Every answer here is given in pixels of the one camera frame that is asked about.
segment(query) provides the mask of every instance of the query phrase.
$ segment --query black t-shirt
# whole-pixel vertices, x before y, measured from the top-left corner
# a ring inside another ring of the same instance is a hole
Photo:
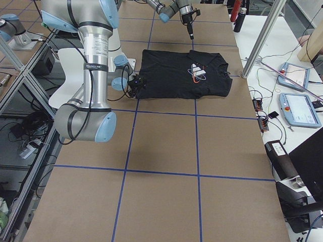
[[[193,78],[192,64],[205,74]],[[228,63],[219,53],[144,50],[139,75],[147,84],[138,91],[137,98],[226,97],[232,83],[227,68]]]

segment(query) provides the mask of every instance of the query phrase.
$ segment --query white robotic arm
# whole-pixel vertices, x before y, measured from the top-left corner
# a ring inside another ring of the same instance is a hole
[[[191,39],[193,10],[189,0],[176,0],[166,7],[157,0],[148,0],[167,22],[180,12],[183,24],[187,25]],[[117,118],[107,102],[107,86],[114,84],[123,90],[133,70],[128,59],[117,56],[116,70],[108,77],[109,38],[118,28],[119,17],[114,0],[42,0],[43,22],[66,32],[78,33],[84,47],[84,85],[57,111],[55,127],[64,138],[95,142],[108,141],[116,127]]]

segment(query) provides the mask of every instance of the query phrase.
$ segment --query power socket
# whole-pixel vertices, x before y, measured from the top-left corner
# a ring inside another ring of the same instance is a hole
[[[27,148],[19,154],[22,159],[27,159],[35,150],[38,149],[42,142],[39,139],[34,139],[30,141],[27,145]]]

